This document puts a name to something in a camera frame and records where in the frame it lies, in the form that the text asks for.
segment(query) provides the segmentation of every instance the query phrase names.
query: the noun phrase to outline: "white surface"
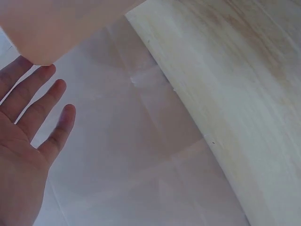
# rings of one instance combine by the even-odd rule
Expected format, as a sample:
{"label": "white surface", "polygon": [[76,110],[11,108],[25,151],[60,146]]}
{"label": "white surface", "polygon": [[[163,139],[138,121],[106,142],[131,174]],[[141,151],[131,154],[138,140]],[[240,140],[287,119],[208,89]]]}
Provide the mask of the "white surface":
{"label": "white surface", "polygon": [[[17,53],[0,58],[5,65]],[[56,62],[78,114],[35,226],[247,226],[180,99],[125,18]],[[41,96],[51,82],[43,87]]]}
{"label": "white surface", "polygon": [[6,51],[8,51],[11,47],[12,45],[10,44],[10,42],[8,41],[5,34],[0,28],[0,56],[5,54]]}

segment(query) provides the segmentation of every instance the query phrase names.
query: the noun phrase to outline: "skin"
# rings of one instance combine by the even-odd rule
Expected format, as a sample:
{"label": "skin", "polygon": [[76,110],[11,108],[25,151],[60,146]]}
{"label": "skin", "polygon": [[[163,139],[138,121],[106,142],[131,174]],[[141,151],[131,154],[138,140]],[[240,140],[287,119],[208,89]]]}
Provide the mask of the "skin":
{"label": "skin", "polygon": [[55,73],[55,66],[42,66],[19,83],[32,67],[18,57],[0,71],[0,226],[32,226],[42,205],[48,171],[73,128],[76,110],[64,107],[56,128],[37,149],[31,141],[51,109],[66,90],[57,80],[16,122],[33,95]]}

